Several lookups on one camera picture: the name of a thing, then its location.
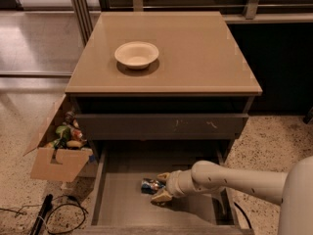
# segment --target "terrazzo floor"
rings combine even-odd
[[[73,71],[82,46],[72,13],[0,13],[1,71]],[[23,156],[33,133],[45,119],[53,102],[64,93],[67,79],[0,78],[0,208],[18,210],[41,205],[47,194],[54,198],[74,194],[89,208],[93,179],[78,178],[68,189],[61,182],[29,178],[36,156]],[[289,171],[301,159],[313,156],[313,124],[302,116],[253,116],[228,157],[226,166],[258,170]],[[277,234],[279,207],[233,191],[234,200],[246,211],[255,235]],[[67,199],[54,201],[55,205]],[[26,207],[26,215],[0,211],[0,234],[28,234],[40,206]],[[238,211],[240,224],[246,221]],[[82,219],[68,208],[49,227],[70,229]]]

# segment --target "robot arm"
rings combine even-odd
[[[153,202],[230,187],[281,206],[278,235],[313,234],[313,157],[300,161],[289,173],[232,169],[202,161],[158,179],[166,182],[166,189],[153,195]]]
[[[166,194],[170,197],[211,193],[220,187],[230,187],[259,199],[280,205],[287,174],[283,172],[255,171],[226,168],[208,161],[200,161],[192,169],[174,171],[158,176],[166,181],[166,191],[153,196],[160,202]]]

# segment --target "drawer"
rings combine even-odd
[[[235,139],[246,114],[99,114],[77,115],[90,140]]]
[[[74,234],[253,234],[242,233],[226,189],[163,207],[141,192],[145,177],[186,170],[198,160],[218,163],[218,146],[212,140],[106,141],[87,226]]]

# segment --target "drawer front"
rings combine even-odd
[[[90,140],[234,139],[242,133],[246,114],[77,115]]]

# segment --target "cable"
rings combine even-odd
[[[45,225],[46,225],[47,232],[49,234],[51,234],[51,235],[67,234],[69,232],[72,232],[73,230],[78,229],[86,220],[86,213],[88,213],[88,211],[80,205],[80,203],[77,201],[77,199],[75,197],[73,197],[73,196],[68,196],[68,195],[64,195],[64,197],[68,197],[69,200],[76,202],[76,204],[72,204],[72,203],[61,204],[61,205],[57,206],[55,209],[53,209],[50,212],[50,214],[48,215],[47,220],[45,222]],[[60,209],[62,207],[65,207],[65,206],[72,206],[72,207],[79,208],[81,210],[82,214],[83,214],[83,220],[77,226],[75,226],[74,228],[71,228],[70,230],[62,231],[62,232],[53,232],[53,231],[51,231],[49,229],[49,227],[48,227],[49,219],[51,218],[53,213],[55,213],[56,210],[58,210],[58,209]]]
[[[84,223],[84,221],[86,220],[86,214],[88,213],[88,211],[80,205],[80,203],[77,201],[77,199],[76,199],[74,196],[71,196],[71,195],[62,195],[62,196],[59,196],[59,197],[53,199],[52,202],[53,202],[53,201],[56,201],[56,200],[58,200],[58,199],[60,199],[60,198],[64,198],[64,197],[67,197],[70,201],[75,202],[75,204],[72,204],[72,203],[65,203],[65,204],[61,204],[61,205],[57,206],[56,208],[54,208],[53,210],[51,210],[51,212],[49,213],[49,215],[48,215],[46,221],[44,221],[44,219],[43,219],[41,216],[38,216],[39,218],[42,218],[43,223],[44,223],[44,225],[45,225],[45,228],[46,228],[47,232],[48,232],[49,234],[51,234],[51,235],[59,235],[59,234],[66,234],[66,233],[69,233],[69,232],[71,232],[71,231],[73,231],[73,230],[75,230],[75,229],[78,229],[78,228]],[[27,211],[22,211],[22,209],[24,209],[24,208],[42,207],[42,206],[43,206],[43,204],[40,204],[40,205],[32,205],[32,206],[21,206],[17,211],[12,210],[12,209],[3,209],[3,208],[0,208],[0,211],[4,211],[4,212],[13,212],[13,213],[16,214],[15,217],[18,217],[18,216],[21,215],[21,214],[22,214],[22,215],[27,215]],[[53,232],[53,231],[51,231],[51,230],[49,229],[49,227],[48,227],[48,225],[49,225],[48,222],[49,222],[50,217],[53,215],[53,213],[55,213],[56,210],[59,210],[60,208],[65,207],[65,206],[72,206],[72,207],[79,208],[79,209],[81,210],[81,212],[83,213],[83,220],[82,220],[77,226],[75,226],[74,228],[72,228],[72,229],[70,229],[70,230],[68,230],[68,231],[63,231],[63,232]],[[7,233],[7,232],[3,233],[3,231],[0,231],[0,234],[11,234],[11,232],[9,232],[9,233]]]
[[[14,211],[12,209],[4,209],[4,208],[0,208],[0,211],[5,211],[5,212],[14,212],[16,215],[15,217],[19,216],[19,215],[26,215],[27,212],[26,211],[21,211],[22,209],[19,209],[18,211]]]
[[[245,211],[244,211],[244,210],[240,207],[240,205],[238,205],[236,202],[234,202],[234,204],[235,204],[235,207],[237,207],[237,208],[241,211],[241,213],[243,214],[243,216],[245,217],[246,222],[247,222],[247,225],[248,225],[248,228],[252,229],[252,225],[251,225],[250,220],[248,219],[248,217],[247,217]]]
[[[52,200],[53,200],[53,196],[51,194],[46,196],[29,235],[39,235],[43,220],[46,214],[48,213],[48,211],[52,209]]]

